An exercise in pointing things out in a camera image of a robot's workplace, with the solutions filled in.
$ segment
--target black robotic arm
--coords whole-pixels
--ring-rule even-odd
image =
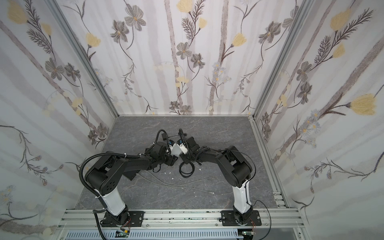
[[[177,142],[168,140],[164,131],[163,140],[167,140],[167,143],[157,142],[156,138],[155,143],[147,148],[144,154],[136,156],[106,152],[105,154],[110,153],[111,156],[100,157],[89,169],[85,175],[85,181],[89,184],[88,187],[98,193],[99,196],[96,196],[106,209],[102,226],[121,226],[130,219],[128,207],[121,200],[116,188],[122,175],[132,180],[140,170],[151,170],[159,164],[172,166],[179,157],[185,164],[193,164],[193,162],[217,164],[227,182],[232,185],[236,221],[239,224],[248,221],[253,211],[252,206],[248,203],[249,191],[247,191],[252,172],[249,162],[234,146],[223,150],[214,150],[207,146],[200,147],[193,137],[185,139],[185,134],[181,129],[179,131],[181,131],[179,132],[180,140]]]

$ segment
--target black cable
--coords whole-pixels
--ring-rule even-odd
[[[93,210],[93,211],[92,211],[93,214],[95,215],[97,229],[99,230],[99,234],[100,234],[102,240],[107,240],[107,239],[104,237],[104,234],[103,234],[103,232],[101,231],[101,227],[100,227],[100,223],[99,223],[99,218],[97,217],[97,214],[98,214],[98,213],[105,212],[105,211],[106,211],[106,209],[103,209],[103,210]]]
[[[195,165],[190,162],[189,164],[192,166],[192,171],[191,172],[183,172],[181,170],[181,168],[184,166],[185,162],[182,162],[179,166],[179,173],[180,175],[183,177],[183,178],[189,178],[190,176],[192,176],[192,174],[195,172]]]
[[[167,149],[168,149],[168,154],[167,154],[167,156],[169,156],[170,155],[170,148],[169,148],[169,139],[168,139],[168,134],[167,134],[167,132],[165,131],[165,130],[163,130],[163,129],[160,129],[158,132],[157,132],[157,135],[156,135],[156,139],[155,139],[155,142],[153,143],[153,145],[150,147],[150,148],[148,148],[146,151],[145,151],[145,153],[144,154],[147,154],[148,152],[149,152],[149,150],[151,150],[154,146],[155,146],[155,144],[157,143],[157,140],[158,140],[158,138],[159,138],[159,135],[160,135],[160,133],[161,132],[164,132],[165,133],[165,135],[166,135],[166,137],[167,137]]]
[[[185,139],[185,136],[184,136],[184,132],[183,132],[183,130],[182,130],[181,128],[179,128],[179,136],[180,136],[180,140],[181,140],[181,142],[184,144],[184,146],[185,146],[185,147],[187,148],[187,150],[188,150],[187,158],[190,159],[190,160],[192,160],[192,159],[191,159],[191,158],[192,158],[192,153],[191,153],[191,151],[190,151],[190,149],[189,149],[187,140]]]
[[[255,204],[256,204],[256,202],[261,202],[261,203],[264,205],[265,209],[268,211],[268,215],[269,215],[269,230],[268,230],[268,232],[266,233],[265,236],[263,236],[262,238],[259,239],[259,240],[262,240],[262,239],[265,239],[265,238],[268,236],[269,232],[271,231],[272,219],[271,219],[271,214],[269,213],[269,210],[268,210],[268,208],[265,206],[265,204],[264,204],[262,201],[260,201],[260,200],[256,200],[256,201],[255,201]]]
[[[159,166],[159,170],[158,170],[157,172],[160,172],[160,170],[161,170],[161,164],[160,164],[160,166]],[[155,172],[155,169],[154,169],[154,168],[152,169],[152,172],[157,173],[157,172]]]

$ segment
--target leaf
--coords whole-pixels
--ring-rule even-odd
[[[183,18],[181,26],[187,34],[187,39],[192,39],[192,36],[195,35],[195,25],[188,18]]]
[[[27,34],[33,42],[37,43],[38,46],[43,47],[46,53],[51,53],[49,43],[47,43],[46,38],[41,33],[29,29]]]
[[[324,39],[320,42],[320,47],[317,50],[317,55],[314,58],[314,62],[321,63],[328,55],[331,50],[331,37],[325,36]]]
[[[348,25],[346,25],[342,31],[338,32],[337,38],[333,43],[333,46],[339,44],[341,40],[347,40],[349,36],[358,29],[359,24],[368,22],[372,18],[373,10],[369,12],[369,8],[364,10],[362,14],[358,16],[356,20],[352,20]]]
[[[192,11],[192,20],[196,23],[198,17],[203,14],[205,0],[198,0],[194,6],[194,10]]]
[[[336,112],[336,111],[326,111],[326,112],[324,113],[324,115],[325,115],[325,114],[328,114],[328,113],[339,114],[339,115],[343,115],[343,116],[345,116],[344,113],[340,113],[340,112]]]
[[[96,51],[93,52],[93,53],[88,57],[89,61],[91,61],[91,57],[92,57],[95,53],[96,53]]]
[[[83,2],[83,12],[81,13],[81,19],[84,17],[85,0]]]

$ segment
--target flower stem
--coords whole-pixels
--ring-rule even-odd
[[[133,32],[133,26],[132,26],[132,42],[131,42],[131,45],[129,47],[127,47],[127,50],[128,50],[128,48],[130,48],[132,46],[134,37],[135,37],[135,34]]]

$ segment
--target gray marble surface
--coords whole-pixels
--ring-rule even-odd
[[[247,117],[118,117],[104,151],[141,153],[154,142],[158,130],[164,129],[169,136],[172,136],[178,133],[179,128],[188,134],[187,137],[193,136],[200,146],[223,149],[234,145],[239,151],[248,154],[256,165],[256,176],[250,182],[251,201],[258,199],[268,208],[276,208],[272,188]],[[215,194],[195,189],[163,187],[139,176],[130,181],[123,176],[118,184],[121,198],[130,209],[231,209],[233,207],[232,186],[224,179],[216,164],[210,162],[204,162],[202,166],[195,164],[194,174],[185,179],[179,174],[181,162],[180,158],[172,167],[163,164],[161,170],[153,174],[171,185],[213,177],[187,186],[208,190]],[[184,166],[184,168],[184,171],[188,172],[190,166]],[[140,174],[153,182],[158,182],[146,171],[140,171]],[[255,207],[264,208],[260,203]],[[82,193],[76,206],[76,209],[100,208],[102,208],[100,202],[88,190]]]

